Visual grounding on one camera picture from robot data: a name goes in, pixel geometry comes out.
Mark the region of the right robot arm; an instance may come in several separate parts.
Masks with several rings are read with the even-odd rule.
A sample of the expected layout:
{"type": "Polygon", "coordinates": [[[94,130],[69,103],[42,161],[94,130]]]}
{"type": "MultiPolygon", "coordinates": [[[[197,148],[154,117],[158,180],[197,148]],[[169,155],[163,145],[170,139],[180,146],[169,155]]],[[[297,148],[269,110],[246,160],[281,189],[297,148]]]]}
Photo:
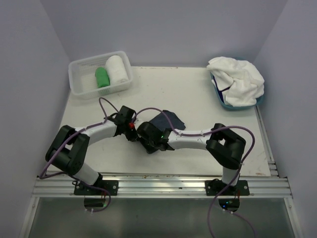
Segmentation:
{"type": "Polygon", "coordinates": [[[208,151],[222,166],[220,188],[225,194],[233,194],[238,189],[238,169],[241,165],[246,140],[216,123],[210,130],[187,133],[184,130],[170,128],[159,130],[150,122],[136,126],[141,142],[148,150],[174,151],[179,149],[198,149],[208,151]]]}

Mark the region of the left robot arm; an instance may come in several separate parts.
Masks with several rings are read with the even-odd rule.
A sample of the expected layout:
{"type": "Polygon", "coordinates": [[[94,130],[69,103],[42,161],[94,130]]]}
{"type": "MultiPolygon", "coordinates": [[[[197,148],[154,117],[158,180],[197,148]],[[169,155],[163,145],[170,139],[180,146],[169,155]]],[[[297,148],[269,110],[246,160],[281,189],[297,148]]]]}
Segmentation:
{"type": "Polygon", "coordinates": [[[137,133],[133,124],[136,112],[126,106],[112,117],[87,127],[62,126],[49,147],[45,160],[63,173],[85,183],[85,188],[96,195],[102,191],[101,175],[85,163],[88,147],[106,138],[125,135],[127,140],[136,141],[137,133]]]}

